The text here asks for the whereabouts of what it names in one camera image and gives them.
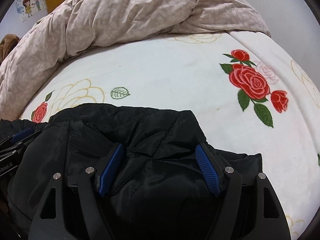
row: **jacket sleeve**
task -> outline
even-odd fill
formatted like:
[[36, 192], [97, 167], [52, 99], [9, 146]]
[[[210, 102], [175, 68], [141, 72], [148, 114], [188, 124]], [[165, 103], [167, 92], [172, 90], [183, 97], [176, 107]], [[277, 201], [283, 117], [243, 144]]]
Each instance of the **jacket sleeve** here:
[[39, 130], [43, 130], [47, 123], [35, 123], [29, 120], [0, 120], [0, 142], [7, 138], [8, 136], [19, 133], [28, 128], [32, 128], [35, 132]]

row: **white floral bed sheet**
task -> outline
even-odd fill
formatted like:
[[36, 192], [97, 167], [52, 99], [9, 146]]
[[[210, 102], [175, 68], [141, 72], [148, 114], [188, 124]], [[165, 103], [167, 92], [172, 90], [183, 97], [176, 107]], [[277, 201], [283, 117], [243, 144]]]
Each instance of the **white floral bed sheet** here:
[[159, 35], [94, 49], [64, 62], [21, 118], [47, 122], [82, 103], [190, 109], [215, 148], [262, 153], [293, 240], [320, 205], [320, 94], [263, 33]]

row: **large red rose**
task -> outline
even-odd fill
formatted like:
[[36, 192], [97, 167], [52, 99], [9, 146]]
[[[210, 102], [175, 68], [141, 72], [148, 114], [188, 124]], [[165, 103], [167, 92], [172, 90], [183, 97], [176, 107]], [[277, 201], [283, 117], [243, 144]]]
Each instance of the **large red rose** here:
[[42, 119], [45, 117], [45, 114], [47, 113], [47, 105], [48, 104], [46, 102], [43, 102], [37, 107], [32, 117], [33, 122], [40, 123], [42, 121]]
[[287, 92], [282, 90], [276, 90], [271, 93], [271, 102], [279, 113], [287, 110], [289, 100], [285, 97], [286, 95]]
[[247, 61], [250, 59], [249, 54], [241, 49], [235, 49], [231, 51], [231, 55], [240, 61]]
[[233, 64], [229, 79], [236, 87], [241, 88], [252, 99], [262, 99], [270, 93], [266, 79], [254, 68]]

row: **brown plush toy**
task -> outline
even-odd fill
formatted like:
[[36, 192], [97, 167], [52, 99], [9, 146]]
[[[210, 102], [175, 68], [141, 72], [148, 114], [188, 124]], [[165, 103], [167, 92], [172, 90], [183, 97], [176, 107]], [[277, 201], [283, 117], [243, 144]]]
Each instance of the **brown plush toy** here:
[[7, 34], [0, 43], [0, 64], [9, 55], [19, 42], [19, 37], [15, 34]]

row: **black fabric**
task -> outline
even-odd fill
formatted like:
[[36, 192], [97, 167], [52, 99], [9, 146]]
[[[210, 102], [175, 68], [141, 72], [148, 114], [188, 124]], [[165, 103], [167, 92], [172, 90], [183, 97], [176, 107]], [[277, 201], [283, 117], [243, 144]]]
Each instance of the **black fabric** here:
[[[101, 200], [116, 238], [205, 238], [221, 200], [210, 194], [196, 162], [195, 147], [206, 138], [191, 111], [83, 104], [60, 111], [48, 124], [1, 121], [0, 136], [29, 127], [43, 132], [8, 188], [11, 214], [25, 237], [52, 175], [94, 166], [111, 141], [126, 148], [111, 191]], [[211, 150], [240, 173], [262, 172], [260, 154]]]

